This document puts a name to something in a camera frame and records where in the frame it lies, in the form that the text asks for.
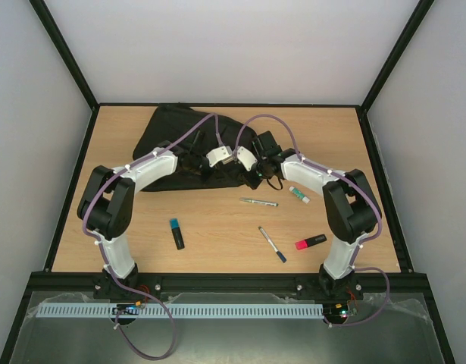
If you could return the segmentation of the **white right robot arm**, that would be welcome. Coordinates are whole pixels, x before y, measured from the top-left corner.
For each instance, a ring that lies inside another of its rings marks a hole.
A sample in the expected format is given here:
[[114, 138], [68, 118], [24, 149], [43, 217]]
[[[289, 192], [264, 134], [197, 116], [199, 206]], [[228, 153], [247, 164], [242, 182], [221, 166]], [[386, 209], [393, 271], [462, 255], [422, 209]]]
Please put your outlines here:
[[277, 177], [301, 184], [323, 197], [327, 223], [333, 233], [328, 257], [320, 267], [322, 291], [339, 296], [347, 288], [346, 277], [355, 270], [355, 258], [369, 233], [382, 230], [382, 214], [365, 174], [330, 169], [306, 158], [297, 149], [283, 150], [267, 131], [252, 139], [252, 149], [236, 138], [234, 153], [244, 167], [243, 183], [251, 189]]

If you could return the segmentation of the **black student backpack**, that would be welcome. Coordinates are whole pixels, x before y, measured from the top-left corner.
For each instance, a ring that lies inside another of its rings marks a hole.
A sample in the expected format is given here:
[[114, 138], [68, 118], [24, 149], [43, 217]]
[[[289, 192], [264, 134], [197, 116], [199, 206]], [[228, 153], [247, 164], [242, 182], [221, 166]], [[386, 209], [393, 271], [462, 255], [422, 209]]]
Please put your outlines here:
[[[196, 111], [187, 105], [160, 104], [133, 151], [133, 159], [149, 154], [156, 147], [167, 147], [207, 115], [206, 112]], [[241, 127], [242, 123], [224, 115], [209, 118], [171, 149], [179, 157], [176, 171], [149, 184], [143, 190], [161, 192], [243, 185], [241, 167], [238, 164], [230, 162], [223, 167], [216, 165], [212, 168], [206, 158], [212, 149], [219, 146], [217, 137], [221, 138], [225, 146], [234, 148], [236, 140], [239, 140], [240, 146], [252, 151], [257, 133], [250, 127], [244, 130]]]

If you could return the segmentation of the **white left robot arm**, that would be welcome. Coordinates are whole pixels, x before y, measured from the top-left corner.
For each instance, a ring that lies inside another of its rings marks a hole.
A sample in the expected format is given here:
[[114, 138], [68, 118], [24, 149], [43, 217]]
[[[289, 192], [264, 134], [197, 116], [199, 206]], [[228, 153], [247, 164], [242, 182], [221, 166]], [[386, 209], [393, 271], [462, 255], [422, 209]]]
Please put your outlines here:
[[187, 154], [185, 148], [163, 142], [128, 165], [112, 169], [100, 165], [92, 171], [77, 214], [84, 234], [100, 248], [106, 272], [125, 279], [136, 270], [126, 236], [135, 195], [173, 174]]

